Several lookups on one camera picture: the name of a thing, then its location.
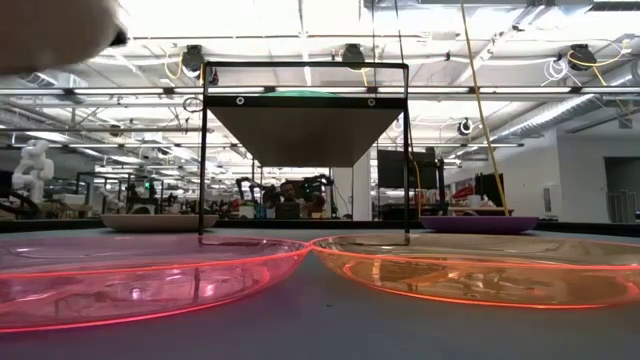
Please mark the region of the beige plate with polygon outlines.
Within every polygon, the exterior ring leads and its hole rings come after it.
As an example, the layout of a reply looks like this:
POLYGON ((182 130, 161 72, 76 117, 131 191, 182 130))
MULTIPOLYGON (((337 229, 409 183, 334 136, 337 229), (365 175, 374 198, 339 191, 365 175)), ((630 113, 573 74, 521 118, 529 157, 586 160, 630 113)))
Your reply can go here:
POLYGON ((82 62, 127 29, 118 0, 0 0, 0 76, 82 62))

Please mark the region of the salmon pink plate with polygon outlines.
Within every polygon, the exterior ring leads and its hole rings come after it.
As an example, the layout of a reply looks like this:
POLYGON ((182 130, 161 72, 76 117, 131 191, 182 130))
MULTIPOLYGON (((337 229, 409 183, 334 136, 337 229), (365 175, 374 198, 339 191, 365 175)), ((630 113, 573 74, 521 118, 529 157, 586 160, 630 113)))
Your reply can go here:
POLYGON ((104 214, 101 221, 115 231, 133 233, 197 232, 200 226, 198 215, 180 214, 104 214))

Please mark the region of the pink transparent plate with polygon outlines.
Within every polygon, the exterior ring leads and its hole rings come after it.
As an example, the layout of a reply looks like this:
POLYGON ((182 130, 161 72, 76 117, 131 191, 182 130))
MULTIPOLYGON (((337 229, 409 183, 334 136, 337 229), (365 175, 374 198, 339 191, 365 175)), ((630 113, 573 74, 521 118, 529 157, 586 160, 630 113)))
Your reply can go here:
POLYGON ((0 240, 0 333, 211 308, 286 279, 309 250, 295 240, 226 235, 0 240))

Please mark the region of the purple plate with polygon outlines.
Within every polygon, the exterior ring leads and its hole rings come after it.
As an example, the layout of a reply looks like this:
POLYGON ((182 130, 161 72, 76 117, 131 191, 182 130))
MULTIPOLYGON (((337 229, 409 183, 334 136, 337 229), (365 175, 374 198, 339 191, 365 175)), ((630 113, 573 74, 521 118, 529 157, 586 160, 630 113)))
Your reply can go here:
POLYGON ((422 225, 440 233, 513 235, 532 230, 536 217, 509 216, 425 216, 422 225))

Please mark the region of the orange transparent plate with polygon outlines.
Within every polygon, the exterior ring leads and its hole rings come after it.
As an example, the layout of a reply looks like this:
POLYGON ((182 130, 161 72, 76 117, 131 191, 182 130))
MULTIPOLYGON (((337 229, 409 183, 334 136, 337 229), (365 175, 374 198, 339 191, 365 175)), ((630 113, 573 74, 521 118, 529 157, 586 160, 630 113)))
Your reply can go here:
POLYGON ((485 306, 588 309, 640 303, 640 245, 534 235, 355 234, 311 249, 377 290, 485 306))

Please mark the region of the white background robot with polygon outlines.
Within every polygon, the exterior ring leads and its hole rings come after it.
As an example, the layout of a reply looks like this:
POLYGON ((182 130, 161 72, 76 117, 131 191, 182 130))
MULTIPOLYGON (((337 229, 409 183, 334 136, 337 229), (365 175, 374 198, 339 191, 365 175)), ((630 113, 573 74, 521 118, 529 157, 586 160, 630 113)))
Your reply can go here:
POLYGON ((54 176, 54 162, 46 157, 46 140, 29 140, 21 150, 21 159, 12 174, 12 187, 26 189, 29 198, 40 204, 44 197, 44 182, 54 176))

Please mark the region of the person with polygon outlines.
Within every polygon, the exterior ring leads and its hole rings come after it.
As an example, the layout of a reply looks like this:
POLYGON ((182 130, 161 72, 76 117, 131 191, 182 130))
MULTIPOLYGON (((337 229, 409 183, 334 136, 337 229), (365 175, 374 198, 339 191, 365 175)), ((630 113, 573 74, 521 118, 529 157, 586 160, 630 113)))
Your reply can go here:
POLYGON ((300 203, 292 183, 286 181, 280 185, 282 200, 276 204, 275 217, 281 220, 300 218, 300 203))

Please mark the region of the black monitor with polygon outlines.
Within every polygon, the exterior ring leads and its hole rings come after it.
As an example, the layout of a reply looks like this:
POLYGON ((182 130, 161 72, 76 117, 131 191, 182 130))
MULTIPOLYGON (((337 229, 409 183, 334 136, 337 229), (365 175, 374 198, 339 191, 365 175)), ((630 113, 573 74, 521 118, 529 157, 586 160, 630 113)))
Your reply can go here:
MULTIPOLYGON (((377 153, 378 186, 385 189, 404 187, 405 159, 402 150, 378 150, 377 153)), ((437 165, 433 148, 424 152, 409 153, 408 187, 410 189, 436 189, 437 165)))

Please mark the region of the wooden shelf with black frame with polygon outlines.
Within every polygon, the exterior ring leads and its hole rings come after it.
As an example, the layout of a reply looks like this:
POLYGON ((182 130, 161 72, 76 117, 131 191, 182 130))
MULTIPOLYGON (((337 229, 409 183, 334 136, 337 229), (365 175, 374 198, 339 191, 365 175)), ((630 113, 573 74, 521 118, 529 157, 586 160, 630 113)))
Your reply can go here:
POLYGON ((364 87, 351 97, 254 96, 232 88, 220 93, 203 84, 201 154, 206 154, 208 116, 213 115, 263 167, 353 167, 370 153, 399 116, 409 128, 405 63, 359 62, 361 68, 398 70, 400 97, 381 97, 364 87))

